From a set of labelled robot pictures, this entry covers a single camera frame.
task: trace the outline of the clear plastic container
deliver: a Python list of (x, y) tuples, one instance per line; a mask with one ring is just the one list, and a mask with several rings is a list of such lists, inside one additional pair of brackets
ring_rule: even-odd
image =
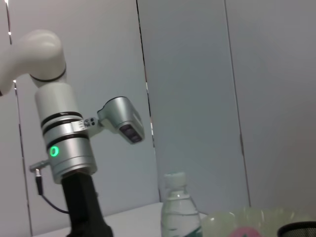
[(164, 177), (170, 191), (161, 210), (161, 236), (202, 237), (201, 220), (186, 190), (185, 173), (171, 173)]

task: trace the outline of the black cable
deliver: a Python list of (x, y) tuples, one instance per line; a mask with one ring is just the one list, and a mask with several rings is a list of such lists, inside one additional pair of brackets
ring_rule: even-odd
[(44, 189), (43, 189), (43, 183), (42, 183), (42, 176), (36, 176), (35, 177), (35, 182), (36, 182), (36, 186), (38, 189), (38, 194), (55, 210), (60, 211), (61, 213), (65, 213), (65, 214), (69, 214), (68, 211), (64, 211), (60, 208), (58, 208), (57, 206), (55, 206), (54, 204), (52, 204), (50, 202), (50, 200), (47, 199), (47, 197), (44, 196)]
[(41, 197), (42, 197), (52, 208), (54, 208), (55, 210), (60, 211), (60, 212), (65, 213), (65, 214), (69, 214), (68, 211), (64, 211), (64, 210), (58, 208), (57, 206), (55, 206), (54, 204), (52, 204), (52, 203), (50, 202), (50, 200), (48, 200), (47, 197), (45, 197), (44, 195), (42, 195)]

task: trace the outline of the green led light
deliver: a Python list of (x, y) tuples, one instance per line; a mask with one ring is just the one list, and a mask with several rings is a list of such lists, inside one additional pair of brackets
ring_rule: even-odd
[(51, 157), (55, 157), (59, 154), (59, 148), (58, 147), (51, 147), (49, 154)]

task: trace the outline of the transparent bowl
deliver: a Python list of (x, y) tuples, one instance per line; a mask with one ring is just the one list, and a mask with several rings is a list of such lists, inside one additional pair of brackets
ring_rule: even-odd
[(203, 237), (276, 237), (280, 227), (301, 221), (316, 221), (300, 212), (283, 208), (245, 207), (233, 212), (217, 212), (202, 219)]

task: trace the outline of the pink object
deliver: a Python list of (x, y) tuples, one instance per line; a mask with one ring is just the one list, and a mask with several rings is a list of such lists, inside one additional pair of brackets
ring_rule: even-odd
[(229, 237), (261, 237), (259, 232), (251, 227), (240, 227), (234, 230)]

